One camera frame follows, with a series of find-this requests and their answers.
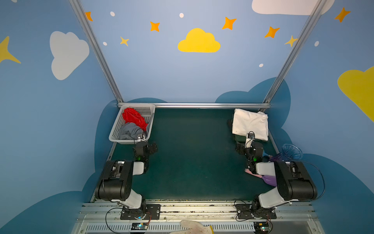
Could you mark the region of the grey t shirt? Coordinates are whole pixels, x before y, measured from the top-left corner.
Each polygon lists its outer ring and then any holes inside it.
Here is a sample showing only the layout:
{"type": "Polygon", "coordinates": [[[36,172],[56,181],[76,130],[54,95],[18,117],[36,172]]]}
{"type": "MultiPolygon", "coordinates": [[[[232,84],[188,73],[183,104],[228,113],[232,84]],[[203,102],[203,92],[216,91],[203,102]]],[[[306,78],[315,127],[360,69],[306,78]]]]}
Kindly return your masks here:
{"type": "Polygon", "coordinates": [[[120,127],[118,132],[118,139],[120,140],[135,140],[142,138],[144,130],[137,126],[135,123],[126,123],[120,127]]]}

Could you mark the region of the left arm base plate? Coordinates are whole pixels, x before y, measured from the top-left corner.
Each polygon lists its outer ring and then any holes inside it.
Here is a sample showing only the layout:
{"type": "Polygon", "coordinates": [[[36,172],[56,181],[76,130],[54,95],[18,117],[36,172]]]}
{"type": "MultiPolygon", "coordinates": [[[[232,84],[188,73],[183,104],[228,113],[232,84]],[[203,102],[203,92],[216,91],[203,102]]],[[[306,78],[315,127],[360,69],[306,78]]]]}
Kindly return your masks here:
{"type": "Polygon", "coordinates": [[[129,209],[122,207],[120,214],[121,220],[158,220],[161,213],[160,204],[141,205],[138,209],[129,209]]]}

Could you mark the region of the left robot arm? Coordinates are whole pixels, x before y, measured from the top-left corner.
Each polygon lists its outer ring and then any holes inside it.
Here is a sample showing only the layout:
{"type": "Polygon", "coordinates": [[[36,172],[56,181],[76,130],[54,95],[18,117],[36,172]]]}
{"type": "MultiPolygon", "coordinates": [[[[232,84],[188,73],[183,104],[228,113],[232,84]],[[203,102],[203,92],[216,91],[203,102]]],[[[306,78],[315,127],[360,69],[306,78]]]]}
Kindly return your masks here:
{"type": "Polygon", "coordinates": [[[146,212],[145,199],[132,189],[134,176],[143,175],[149,168],[150,156],[158,151],[156,143],[138,142],[133,148],[133,160],[111,160],[105,163],[94,196],[124,206],[125,211],[146,212]]]}

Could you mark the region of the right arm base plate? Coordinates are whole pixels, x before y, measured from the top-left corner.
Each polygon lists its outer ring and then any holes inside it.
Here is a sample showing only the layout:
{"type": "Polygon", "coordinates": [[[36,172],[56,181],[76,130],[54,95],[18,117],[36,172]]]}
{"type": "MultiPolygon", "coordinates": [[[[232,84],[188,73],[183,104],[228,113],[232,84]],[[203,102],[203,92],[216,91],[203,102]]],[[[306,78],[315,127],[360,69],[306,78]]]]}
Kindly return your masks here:
{"type": "Polygon", "coordinates": [[[266,209],[261,206],[255,205],[252,207],[250,204],[235,204],[234,207],[237,210],[237,220],[248,220],[248,219],[276,219],[276,213],[274,209],[266,209]]]}

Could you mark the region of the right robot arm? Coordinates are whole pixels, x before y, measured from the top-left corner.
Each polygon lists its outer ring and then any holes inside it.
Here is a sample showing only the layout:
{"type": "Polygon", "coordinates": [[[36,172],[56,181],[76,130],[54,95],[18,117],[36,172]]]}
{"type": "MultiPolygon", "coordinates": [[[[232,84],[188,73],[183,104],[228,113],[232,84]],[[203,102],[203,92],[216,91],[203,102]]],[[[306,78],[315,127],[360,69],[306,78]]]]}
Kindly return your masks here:
{"type": "Polygon", "coordinates": [[[245,172],[261,178],[274,188],[255,196],[251,204],[253,213],[271,211],[293,201],[313,201],[318,198],[302,150],[293,144],[284,144],[275,156],[265,153],[259,142],[237,143],[236,151],[246,157],[245,172]]]}

